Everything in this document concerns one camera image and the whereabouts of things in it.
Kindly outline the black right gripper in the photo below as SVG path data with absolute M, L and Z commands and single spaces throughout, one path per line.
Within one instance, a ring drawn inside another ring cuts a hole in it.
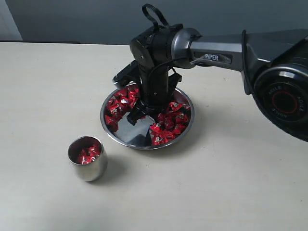
M 140 83 L 138 84 L 139 99 L 127 116 L 130 124 L 136 125 L 144 116 L 156 119 L 158 114 L 164 113 L 173 92 L 182 76 L 177 72 L 168 75 L 169 66 L 162 65 L 157 68 L 147 68 L 139 65 Z

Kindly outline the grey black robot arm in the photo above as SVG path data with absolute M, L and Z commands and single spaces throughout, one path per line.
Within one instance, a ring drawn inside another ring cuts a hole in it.
M 166 108 L 174 89 L 169 69 L 213 66 L 240 72 L 245 93 L 268 120 L 308 139 L 307 30 L 202 36 L 193 28 L 150 28 L 129 46 L 139 68 L 140 92 L 127 117 L 130 124 Z

